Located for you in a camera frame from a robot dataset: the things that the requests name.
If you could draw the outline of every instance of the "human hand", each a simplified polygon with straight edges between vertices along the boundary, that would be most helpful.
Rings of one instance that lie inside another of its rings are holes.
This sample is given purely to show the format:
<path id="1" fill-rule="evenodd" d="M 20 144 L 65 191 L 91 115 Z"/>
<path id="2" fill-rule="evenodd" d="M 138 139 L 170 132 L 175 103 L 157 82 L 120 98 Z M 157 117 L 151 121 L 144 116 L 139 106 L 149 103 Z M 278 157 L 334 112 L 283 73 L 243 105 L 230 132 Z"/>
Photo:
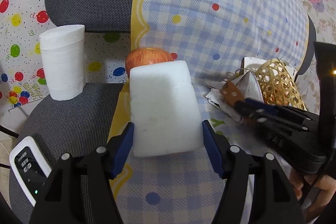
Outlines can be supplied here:
<path id="1" fill-rule="evenodd" d="M 307 175 L 304 176 L 304 179 L 309 185 L 312 185 L 316 177 L 317 175 Z M 302 188 L 304 182 L 302 177 L 294 169 L 291 170 L 289 175 L 289 182 L 293 185 L 293 191 L 296 195 L 296 198 L 300 200 L 302 198 Z M 330 202 L 336 192 L 336 180 L 328 175 L 323 175 L 316 182 L 315 187 L 320 188 L 321 191 L 316 197 L 316 200 L 307 209 L 306 222 L 309 222 L 310 220 L 319 216 L 323 209 Z"/>

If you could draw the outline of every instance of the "white sponge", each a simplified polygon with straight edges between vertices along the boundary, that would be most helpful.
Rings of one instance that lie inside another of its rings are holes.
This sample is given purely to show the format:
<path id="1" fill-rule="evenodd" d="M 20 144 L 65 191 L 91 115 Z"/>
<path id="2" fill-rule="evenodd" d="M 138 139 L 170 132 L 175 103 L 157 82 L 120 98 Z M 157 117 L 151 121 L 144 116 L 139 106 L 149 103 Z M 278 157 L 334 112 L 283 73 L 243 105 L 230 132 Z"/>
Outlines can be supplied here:
<path id="1" fill-rule="evenodd" d="M 130 94 L 134 156 L 166 155 L 203 146 L 201 113 L 185 61 L 131 69 Z"/>

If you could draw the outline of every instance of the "gingham pattern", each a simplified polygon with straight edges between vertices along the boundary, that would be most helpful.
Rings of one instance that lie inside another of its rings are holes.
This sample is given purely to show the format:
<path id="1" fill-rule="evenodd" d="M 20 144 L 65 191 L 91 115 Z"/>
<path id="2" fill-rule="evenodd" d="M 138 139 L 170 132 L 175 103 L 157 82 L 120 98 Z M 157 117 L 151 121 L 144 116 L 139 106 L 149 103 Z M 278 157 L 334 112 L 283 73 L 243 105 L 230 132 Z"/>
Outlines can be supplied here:
<path id="1" fill-rule="evenodd" d="M 218 11 L 212 9 L 213 3 L 219 4 Z M 307 39 L 307 16 L 300 5 L 295 0 L 145 0 L 142 9 L 150 31 L 140 47 L 164 48 L 187 62 L 202 118 L 223 120 L 215 131 L 246 152 L 269 151 L 248 128 L 238 127 L 207 102 L 204 79 L 221 80 L 240 67 L 244 56 L 282 57 L 297 68 Z M 179 24 L 172 22 L 174 15 L 181 16 Z M 216 53 L 218 60 L 213 59 Z M 205 149 L 153 158 L 130 156 L 128 163 L 133 175 L 117 196 L 124 223 L 212 221 L 224 182 L 213 172 Z M 157 205 L 146 202 L 151 192 L 161 198 Z M 248 222 L 251 196 L 249 188 L 242 223 Z"/>

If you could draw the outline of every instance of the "woven bamboo basket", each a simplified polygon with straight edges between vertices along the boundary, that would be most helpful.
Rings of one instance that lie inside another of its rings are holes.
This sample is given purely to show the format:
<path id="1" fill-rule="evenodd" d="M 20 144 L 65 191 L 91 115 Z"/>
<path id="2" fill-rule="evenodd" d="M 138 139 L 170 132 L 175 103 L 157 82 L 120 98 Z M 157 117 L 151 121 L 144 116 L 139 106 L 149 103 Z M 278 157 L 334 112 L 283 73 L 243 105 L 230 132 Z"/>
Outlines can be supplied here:
<path id="1" fill-rule="evenodd" d="M 284 62 L 277 58 L 265 62 L 255 75 L 266 104 L 291 105 L 306 110 L 294 80 Z"/>

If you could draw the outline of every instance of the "green balloon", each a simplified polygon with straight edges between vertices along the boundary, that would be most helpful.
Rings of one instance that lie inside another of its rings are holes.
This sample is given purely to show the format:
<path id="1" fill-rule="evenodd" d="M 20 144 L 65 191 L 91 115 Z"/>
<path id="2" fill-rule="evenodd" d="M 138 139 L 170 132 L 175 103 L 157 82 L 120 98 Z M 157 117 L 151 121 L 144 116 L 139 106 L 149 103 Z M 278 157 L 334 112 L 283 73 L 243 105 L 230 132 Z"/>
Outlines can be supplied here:
<path id="1" fill-rule="evenodd" d="M 16 44 L 10 48 L 10 54 L 12 57 L 18 57 L 20 55 L 20 47 Z"/>
<path id="2" fill-rule="evenodd" d="M 115 43 L 119 40 L 120 34 L 117 32 L 108 32 L 103 35 L 103 38 L 107 43 Z"/>
<path id="3" fill-rule="evenodd" d="M 38 79 L 38 82 L 41 84 L 41 85 L 46 85 L 47 84 L 47 81 L 45 78 L 40 78 Z"/>

